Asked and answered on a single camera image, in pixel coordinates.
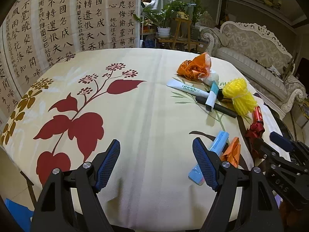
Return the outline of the red wrapper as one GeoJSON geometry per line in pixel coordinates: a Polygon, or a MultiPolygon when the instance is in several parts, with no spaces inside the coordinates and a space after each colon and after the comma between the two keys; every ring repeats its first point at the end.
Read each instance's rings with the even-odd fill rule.
{"type": "Polygon", "coordinates": [[[255,160],[259,157],[257,150],[254,148],[254,142],[258,138],[262,138],[263,133],[265,132],[263,122],[255,122],[250,125],[245,133],[245,137],[250,144],[250,153],[252,158],[255,160]]]}

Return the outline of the small orange paper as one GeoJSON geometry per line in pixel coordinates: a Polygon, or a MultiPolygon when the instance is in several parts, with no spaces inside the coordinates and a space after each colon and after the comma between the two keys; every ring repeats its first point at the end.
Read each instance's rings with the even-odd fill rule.
{"type": "Polygon", "coordinates": [[[238,168],[240,161],[241,144],[238,137],[235,137],[228,148],[221,156],[221,161],[227,161],[235,168],[238,168]]]}

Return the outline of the yellow foam net bundle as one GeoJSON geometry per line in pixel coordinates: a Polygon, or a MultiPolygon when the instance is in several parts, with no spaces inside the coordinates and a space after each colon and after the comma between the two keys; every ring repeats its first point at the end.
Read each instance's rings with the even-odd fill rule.
{"type": "Polygon", "coordinates": [[[244,78],[235,78],[223,87],[223,95],[232,100],[236,113],[245,116],[258,106],[244,78]]]}

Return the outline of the black foam tube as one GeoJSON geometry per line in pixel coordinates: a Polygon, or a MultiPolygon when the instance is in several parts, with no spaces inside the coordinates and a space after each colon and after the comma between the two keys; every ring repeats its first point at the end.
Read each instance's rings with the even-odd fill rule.
{"type": "Polygon", "coordinates": [[[231,98],[227,98],[223,94],[223,90],[222,89],[219,89],[219,91],[217,93],[217,100],[220,101],[220,102],[232,103],[232,99],[231,98]]]}
{"type": "MultiPolygon", "coordinates": [[[[195,100],[196,100],[198,103],[207,106],[207,105],[206,105],[206,98],[201,97],[201,96],[196,96],[196,97],[195,97],[195,100]]],[[[221,106],[221,105],[219,105],[219,104],[217,104],[217,103],[214,104],[213,109],[214,109],[214,110],[217,110],[217,111],[219,111],[219,112],[221,112],[221,113],[223,113],[223,114],[226,114],[226,115],[228,115],[228,116],[230,116],[230,117],[232,117],[232,118],[236,118],[236,117],[238,116],[238,114],[237,114],[235,111],[232,111],[232,110],[230,110],[230,109],[228,109],[228,108],[226,108],[226,107],[224,107],[224,106],[221,106]]]]}

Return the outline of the blue toothpaste tube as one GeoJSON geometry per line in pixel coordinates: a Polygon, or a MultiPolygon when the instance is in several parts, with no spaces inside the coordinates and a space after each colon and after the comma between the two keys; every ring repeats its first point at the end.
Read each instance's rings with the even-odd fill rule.
{"type": "Polygon", "coordinates": [[[193,140],[192,150],[197,164],[188,173],[188,178],[197,185],[206,182],[215,191],[219,185],[220,155],[227,148],[229,133],[221,130],[216,137],[204,136],[212,141],[211,147],[207,149],[200,137],[193,140]]]}

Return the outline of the white paper ball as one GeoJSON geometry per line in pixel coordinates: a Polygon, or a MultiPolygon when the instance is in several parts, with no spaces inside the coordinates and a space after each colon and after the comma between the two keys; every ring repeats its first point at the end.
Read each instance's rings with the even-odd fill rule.
{"type": "Polygon", "coordinates": [[[206,85],[212,86],[212,84],[215,82],[217,85],[219,85],[219,75],[216,71],[210,70],[210,73],[207,77],[200,77],[200,80],[205,83],[206,85]]]}

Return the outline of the large orange plastic bag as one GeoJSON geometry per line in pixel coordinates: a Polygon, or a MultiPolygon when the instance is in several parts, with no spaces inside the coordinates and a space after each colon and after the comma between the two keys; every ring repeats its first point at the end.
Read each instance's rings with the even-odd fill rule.
{"type": "Polygon", "coordinates": [[[205,52],[193,60],[185,60],[177,69],[177,74],[187,80],[194,81],[200,78],[207,78],[211,71],[211,57],[205,52]]]}

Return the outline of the white green toothpaste tube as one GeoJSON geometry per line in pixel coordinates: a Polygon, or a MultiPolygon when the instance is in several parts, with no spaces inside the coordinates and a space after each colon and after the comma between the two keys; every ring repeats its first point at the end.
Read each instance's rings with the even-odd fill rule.
{"type": "Polygon", "coordinates": [[[208,98],[209,93],[206,91],[203,91],[201,89],[198,89],[196,87],[193,87],[192,85],[185,84],[183,82],[179,82],[175,79],[172,79],[167,82],[166,84],[168,87],[172,87],[174,89],[189,93],[194,96],[200,96],[204,98],[208,98]]]}

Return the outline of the red bottle black cap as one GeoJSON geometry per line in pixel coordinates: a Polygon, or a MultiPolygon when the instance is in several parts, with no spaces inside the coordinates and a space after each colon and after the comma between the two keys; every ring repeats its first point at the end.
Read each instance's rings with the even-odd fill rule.
{"type": "Polygon", "coordinates": [[[263,116],[260,106],[256,106],[254,111],[252,112],[253,123],[262,123],[263,124],[263,116]]]}

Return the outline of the small white blue tube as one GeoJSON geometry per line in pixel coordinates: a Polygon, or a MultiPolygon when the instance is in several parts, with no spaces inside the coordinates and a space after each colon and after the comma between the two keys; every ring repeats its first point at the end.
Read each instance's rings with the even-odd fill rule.
{"type": "Polygon", "coordinates": [[[205,108],[207,111],[211,112],[214,108],[216,99],[217,99],[217,94],[219,91],[219,87],[217,85],[217,82],[213,81],[212,82],[212,86],[211,86],[211,90],[209,92],[209,95],[207,97],[207,100],[205,102],[205,108]]]}

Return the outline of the ornate white grey sofa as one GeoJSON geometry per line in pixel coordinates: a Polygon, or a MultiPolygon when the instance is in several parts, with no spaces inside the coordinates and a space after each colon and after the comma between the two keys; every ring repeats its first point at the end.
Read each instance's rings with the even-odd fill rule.
{"type": "Polygon", "coordinates": [[[199,27],[199,37],[207,44],[206,52],[239,70],[280,117],[307,97],[292,74],[292,55],[266,26],[226,21],[220,29],[199,27]]]}

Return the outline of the floral cream tablecloth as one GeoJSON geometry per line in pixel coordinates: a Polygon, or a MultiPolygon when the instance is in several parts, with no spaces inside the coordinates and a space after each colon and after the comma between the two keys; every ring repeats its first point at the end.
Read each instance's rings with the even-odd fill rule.
{"type": "Polygon", "coordinates": [[[98,194],[110,223],[132,229],[199,229],[215,197],[188,178],[196,165],[192,142],[209,147],[220,131],[241,145],[240,167],[254,166],[243,139],[252,115],[240,119],[206,111],[195,98],[168,87],[195,54],[162,49],[68,53],[35,73],[1,126],[1,145],[36,185],[54,168],[74,170],[112,140],[120,156],[98,194]]]}

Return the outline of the wooden plant stand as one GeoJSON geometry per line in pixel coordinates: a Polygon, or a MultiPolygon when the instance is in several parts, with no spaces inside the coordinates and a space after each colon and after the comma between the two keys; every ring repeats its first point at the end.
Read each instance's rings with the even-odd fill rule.
{"type": "Polygon", "coordinates": [[[160,37],[157,33],[156,42],[164,49],[197,52],[199,41],[191,37],[191,21],[189,19],[173,18],[171,22],[169,36],[160,37]]]}

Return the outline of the tall green potted plant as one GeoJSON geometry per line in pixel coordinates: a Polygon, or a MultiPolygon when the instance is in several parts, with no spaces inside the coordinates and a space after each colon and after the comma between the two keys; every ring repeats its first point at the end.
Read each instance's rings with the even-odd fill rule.
{"type": "Polygon", "coordinates": [[[191,0],[193,12],[192,23],[190,25],[190,36],[192,40],[198,40],[199,28],[196,27],[196,23],[199,21],[202,14],[206,11],[206,8],[202,6],[201,0],[191,0]]]}

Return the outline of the metal shelf rack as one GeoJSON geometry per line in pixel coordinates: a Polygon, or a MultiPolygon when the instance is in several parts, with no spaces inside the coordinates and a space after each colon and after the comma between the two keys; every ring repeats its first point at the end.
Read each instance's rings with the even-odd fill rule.
{"type": "Polygon", "coordinates": [[[148,4],[148,2],[141,2],[142,22],[140,24],[140,48],[155,48],[156,46],[155,25],[143,14],[143,9],[145,9],[148,4]]]}

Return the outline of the plant in white pot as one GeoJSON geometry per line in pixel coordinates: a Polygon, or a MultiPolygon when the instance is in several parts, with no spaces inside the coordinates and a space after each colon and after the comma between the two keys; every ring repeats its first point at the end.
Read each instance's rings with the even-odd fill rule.
{"type": "Polygon", "coordinates": [[[187,14],[188,8],[195,6],[196,3],[183,2],[182,0],[169,0],[168,3],[161,9],[151,9],[150,7],[144,7],[140,13],[140,17],[136,14],[133,18],[139,23],[150,23],[156,26],[159,38],[170,38],[170,23],[173,18],[178,17],[179,13],[184,13],[185,18],[189,19],[187,14]]]}

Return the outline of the calligraphy wall hanging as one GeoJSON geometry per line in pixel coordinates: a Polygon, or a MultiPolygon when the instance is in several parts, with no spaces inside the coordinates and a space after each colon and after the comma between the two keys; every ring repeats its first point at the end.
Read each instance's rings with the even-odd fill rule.
{"type": "Polygon", "coordinates": [[[1,24],[1,125],[50,67],[80,51],[135,48],[140,0],[16,0],[1,24]]]}

